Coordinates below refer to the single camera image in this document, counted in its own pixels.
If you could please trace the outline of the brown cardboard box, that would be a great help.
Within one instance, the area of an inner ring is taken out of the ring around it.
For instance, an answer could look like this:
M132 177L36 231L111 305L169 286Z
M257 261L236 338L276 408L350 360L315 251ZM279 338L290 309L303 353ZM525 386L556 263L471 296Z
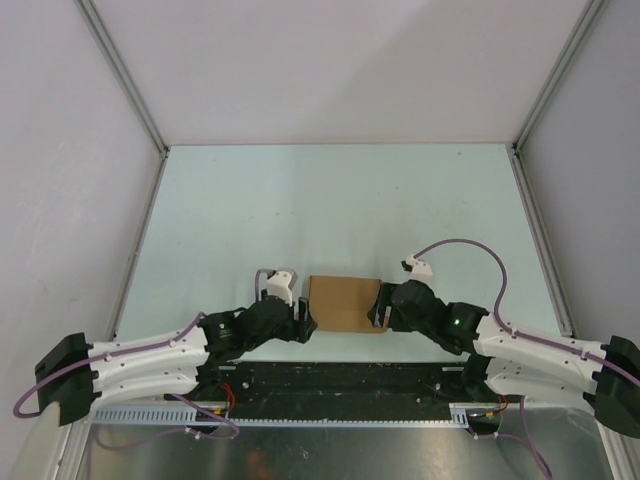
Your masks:
M371 278L318 276L308 282L308 299L311 317L318 330L332 333L382 334L382 327L375 327L368 314L376 304L382 281Z

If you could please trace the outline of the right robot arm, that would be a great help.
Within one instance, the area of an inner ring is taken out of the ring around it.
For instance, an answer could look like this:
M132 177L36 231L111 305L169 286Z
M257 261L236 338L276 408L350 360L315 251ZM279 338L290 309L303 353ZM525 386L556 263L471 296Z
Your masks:
M627 339L601 344L502 326L486 309L444 303L416 280L382 284L367 317L375 328L418 332L466 354L461 388L473 401L517 396L563 405L621 435L639 435L639 350Z

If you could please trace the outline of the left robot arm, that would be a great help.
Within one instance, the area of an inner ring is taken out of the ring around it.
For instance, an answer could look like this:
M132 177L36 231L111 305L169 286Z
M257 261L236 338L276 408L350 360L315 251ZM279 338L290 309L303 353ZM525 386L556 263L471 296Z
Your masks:
M199 313L182 331L138 341L90 343L71 334L38 362L30 392L40 411L58 406L60 425L138 398L207 400L220 390L220 365L270 340L304 344L316 328L307 299L287 304L266 297L248 308Z

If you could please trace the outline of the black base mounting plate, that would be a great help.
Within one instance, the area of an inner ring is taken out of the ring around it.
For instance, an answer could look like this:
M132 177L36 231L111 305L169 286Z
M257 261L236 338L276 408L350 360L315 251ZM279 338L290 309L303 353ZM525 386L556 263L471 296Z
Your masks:
M465 371L463 362L244 361L200 367L184 397L201 406L229 399L231 418L272 421L445 420L454 403L500 403Z

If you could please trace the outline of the aluminium frame rail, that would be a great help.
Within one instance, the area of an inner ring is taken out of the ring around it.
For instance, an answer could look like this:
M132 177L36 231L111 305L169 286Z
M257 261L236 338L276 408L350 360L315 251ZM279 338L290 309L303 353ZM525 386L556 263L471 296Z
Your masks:
M244 362L220 368L178 368L137 378L94 380L93 410L147 397L182 395L194 402L212 401L229 386L242 404L276 394L320 396L363 394L368 397L431 396L436 403L490 403L500 396L530 397L535 402L586 409L588 393L567 382L536 376L510 363L495 375L471 364L364 364Z

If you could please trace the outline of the right aluminium corner post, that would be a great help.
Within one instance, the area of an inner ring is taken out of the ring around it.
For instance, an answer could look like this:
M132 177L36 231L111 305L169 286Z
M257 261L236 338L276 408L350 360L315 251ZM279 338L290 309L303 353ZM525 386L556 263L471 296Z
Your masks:
M512 142L512 148L519 153L526 146L531 134L542 120L555 94L577 60L582 49L595 29L600 17L610 4L607 0L590 0L586 3L576 25L565 42L543 87L537 95L524 123Z

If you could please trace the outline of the aluminium corner post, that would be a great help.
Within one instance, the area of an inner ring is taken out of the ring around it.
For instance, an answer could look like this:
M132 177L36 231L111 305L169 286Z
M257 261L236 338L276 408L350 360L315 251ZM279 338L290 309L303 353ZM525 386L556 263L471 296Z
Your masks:
M586 3L576 25L565 42L543 87L537 95L524 123L512 142L512 148L519 153L526 146L531 134L542 120L555 94L577 60L582 49L595 29L600 17L610 4L607 0L590 0Z
M147 103L136 85L130 69L127 67L95 2L91 0L74 0L73 3L87 25L89 32L94 38L96 45L101 51L134 114L140 121L147 137L157 152L161 156L164 156L168 150L168 146L162 138Z

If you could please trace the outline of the left aluminium corner post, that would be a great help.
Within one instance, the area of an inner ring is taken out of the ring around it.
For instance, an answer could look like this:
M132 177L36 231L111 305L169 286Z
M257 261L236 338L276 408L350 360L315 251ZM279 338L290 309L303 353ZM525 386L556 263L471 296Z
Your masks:
M127 67L95 2L91 0L74 0L73 3L87 25L89 32L94 38L96 45L101 51L134 114L140 121L147 137L157 152L161 156L164 156L168 150L168 146L162 138L147 103L136 85L130 69Z

